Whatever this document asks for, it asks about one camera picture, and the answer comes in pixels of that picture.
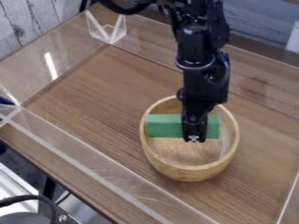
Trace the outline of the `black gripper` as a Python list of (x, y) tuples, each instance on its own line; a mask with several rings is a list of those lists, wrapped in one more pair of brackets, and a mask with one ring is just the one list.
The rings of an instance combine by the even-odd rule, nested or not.
[(186, 143), (204, 143), (208, 117), (213, 107), (228, 99), (229, 55), (216, 51), (212, 63), (197, 70), (182, 71), (182, 87), (176, 98), (182, 106), (181, 135)]

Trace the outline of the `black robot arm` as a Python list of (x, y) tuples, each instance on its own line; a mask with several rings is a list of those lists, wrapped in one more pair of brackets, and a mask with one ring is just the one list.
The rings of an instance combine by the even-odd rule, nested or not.
[(229, 41), (229, 24), (222, 0), (133, 0), (124, 7), (113, 0), (97, 0), (121, 15), (134, 15), (154, 5), (170, 21), (177, 44), (176, 66), (182, 71), (181, 138), (202, 143), (208, 138), (208, 113), (228, 100), (229, 55), (222, 46)]

